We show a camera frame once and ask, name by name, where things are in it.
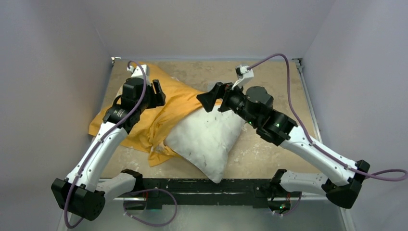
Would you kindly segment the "orange Mickey Mouse pillowcase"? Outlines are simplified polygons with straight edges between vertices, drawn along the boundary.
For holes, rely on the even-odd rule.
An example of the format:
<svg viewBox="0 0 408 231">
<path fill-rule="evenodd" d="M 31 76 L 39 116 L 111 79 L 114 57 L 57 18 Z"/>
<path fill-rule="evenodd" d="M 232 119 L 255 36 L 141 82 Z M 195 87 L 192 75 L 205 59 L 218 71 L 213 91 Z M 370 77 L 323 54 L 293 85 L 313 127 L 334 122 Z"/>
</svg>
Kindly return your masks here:
<svg viewBox="0 0 408 231">
<path fill-rule="evenodd" d="M 177 156 L 174 151 L 166 146 L 162 151 L 158 151 L 156 148 L 163 143 L 177 123 L 202 107 L 201 103 L 196 99 L 196 96 L 201 94 L 201 91 L 171 78 L 155 65 L 150 66 L 148 63 L 130 61 L 127 63 L 127 67 L 130 65 L 141 67 L 142 64 L 150 67 L 150 77 L 148 78 L 150 81 L 154 79 L 160 81 L 162 90 L 166 95 L 166 103 L 164 106 L 146 109 L 141 114 L 140 121 L 133 127 L 120 145 L 133 147 L 138 151 L 148 153 L 149 166 L 153 167 Z M 103 107 L 92 120 L 89 125 L 90 135 L 97 135 L 106 110 L 112 106 L 114 100 L 115 98 L 107 106 Z"/>
</svg>

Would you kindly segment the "aluminium frame rail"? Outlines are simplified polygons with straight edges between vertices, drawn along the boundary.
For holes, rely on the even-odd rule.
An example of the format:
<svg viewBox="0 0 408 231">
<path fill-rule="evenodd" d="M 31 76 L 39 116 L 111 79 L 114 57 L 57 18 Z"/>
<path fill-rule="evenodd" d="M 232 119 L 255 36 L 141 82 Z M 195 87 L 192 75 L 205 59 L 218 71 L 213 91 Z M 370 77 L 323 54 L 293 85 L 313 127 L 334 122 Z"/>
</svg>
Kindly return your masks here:
<svg viewBox="0 0 408 231">
<path fill-rule="evenodd" d="M 302 59 L 301 58 L 300 59 L 291 59 L 291 61 L 295 63 L 296 68 L 297 68 L 297 70 L 299 72 L 301 82 L 302 82 L 305 97 L 306 97 L 307 104 L 308 104 L 308 107 L 309 107 L 309 110 L 310 110 L 311 119 L 312 119 L 312 122 L 313 122 L 313 128 L 314 128 L 313 135 L 314 135 L 314 138 L 317 139 L 318 141 L 322 142 L 320 129 L 319 129 L 319 126 L 318 126 L 318 123 L 317 123 L 314 108 L 313 108 L 313 105 L 312 105 L 312 102 L 311 102 L 311 99 L 310 99 L 310 96 L 309 96 L 309 92 L 308 92 L 306 81 L 305 81 L 304 74 L 303 74 L 304 66 L 302 65 Z M 345 231 L 356 231 L 356 227 L 354 225 L 354 222 L 353 222 L 353 219 L 352 219 L 352 217 L 350 215 L 350 212 L 347 209 L 340 208 L 340 207 L 338 208 L 338 210 L 340 212 L 341 223 L 344 226 L 344 230 Z"/>
</svg>

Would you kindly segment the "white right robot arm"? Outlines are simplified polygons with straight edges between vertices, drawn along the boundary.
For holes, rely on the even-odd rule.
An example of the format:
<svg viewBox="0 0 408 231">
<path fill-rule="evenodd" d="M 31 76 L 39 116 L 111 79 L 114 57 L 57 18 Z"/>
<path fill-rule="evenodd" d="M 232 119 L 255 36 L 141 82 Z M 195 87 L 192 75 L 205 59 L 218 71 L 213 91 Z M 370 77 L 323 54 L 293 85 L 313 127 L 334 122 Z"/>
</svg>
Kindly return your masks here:
<svg viewBox="0 0 408 231">
<path fill-rule="evenodd" d="M 305 192 L 324 195 L 333 204 L 350 209 L 354 205 L 364 174 L 370 165 L 364 160 L 347 159 L 314 138 L 308 139 L 297 122 L 286 114 L 273 109 L 273 97 L 261 86 L 243 92 L 232 83 L 218 82 L 206 93 L 197 95 L 206 112 L 211 112 L 218 99 L 219 112 L 232 111 L 251 125 L 266 142 L 284 148 L 320 170 L 320 173 L 296 173 L 279 169 L 267 190 L 272 196 Z"/>
</svg>

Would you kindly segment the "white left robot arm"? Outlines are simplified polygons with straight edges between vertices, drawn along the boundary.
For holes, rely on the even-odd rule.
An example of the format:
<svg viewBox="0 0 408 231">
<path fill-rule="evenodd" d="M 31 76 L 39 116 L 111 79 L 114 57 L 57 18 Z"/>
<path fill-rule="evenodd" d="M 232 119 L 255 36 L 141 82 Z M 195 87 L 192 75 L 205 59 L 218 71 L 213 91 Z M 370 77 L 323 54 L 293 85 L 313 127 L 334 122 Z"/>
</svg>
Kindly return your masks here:
<svg viewBox="0 0 408 231">
<path fill-rule="evenodd" d="M 125 81 L 122 94 L 106 110 L 99 131 L 80 162 L 63 180 L 56 178 L 51 185 L 57 204 L 64 211 L 67 227 L 74 227 L 69 223 L 70 215 L 93 221 L 105 204 L 118 196 L 142 194 L 142 174 L 133 170 L 125 169 L 104 182 L 99 180 L 117 147 L 140 121 L 141 114 L 165 102 L 166 95 L 158 79 L 130 77 Z"/>
</svg>

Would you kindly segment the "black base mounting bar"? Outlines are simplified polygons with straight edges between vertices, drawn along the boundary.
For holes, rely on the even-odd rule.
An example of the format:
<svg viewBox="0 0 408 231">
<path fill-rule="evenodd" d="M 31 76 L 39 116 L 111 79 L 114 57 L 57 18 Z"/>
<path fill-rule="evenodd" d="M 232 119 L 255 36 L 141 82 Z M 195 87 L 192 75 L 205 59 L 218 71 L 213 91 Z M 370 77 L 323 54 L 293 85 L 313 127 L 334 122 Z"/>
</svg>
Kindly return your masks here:
<svg viewBox="0 0 408 231">
<path fill-rule="evenodd" d="M 278 201 L 287 196 L 294 202 L 300 192 L 286 192 L 271 179 L 224 179 L 219 184 L 209 179 L 144 178 L 125 198 L 147 197 L 147 209 L 163 205 L 227 205 L 279 209 Z"/>
</svg>

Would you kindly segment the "white pillow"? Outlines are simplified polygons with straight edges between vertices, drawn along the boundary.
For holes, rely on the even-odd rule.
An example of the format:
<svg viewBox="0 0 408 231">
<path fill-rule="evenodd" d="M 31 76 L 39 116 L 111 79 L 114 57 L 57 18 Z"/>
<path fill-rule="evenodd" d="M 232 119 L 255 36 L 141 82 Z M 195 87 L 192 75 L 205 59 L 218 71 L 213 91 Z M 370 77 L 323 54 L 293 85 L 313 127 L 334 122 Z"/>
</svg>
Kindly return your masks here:
<svg viewBox="0 0 408 231">
<path fill-rule="evenodd" d="M 200 169 L 212 182 L 224 177 L 228 154 L 237 141 L 245 121 L 231 110 L 211 112 L 200 108 L 172 128 L 163 145 Z"/>
</svg>

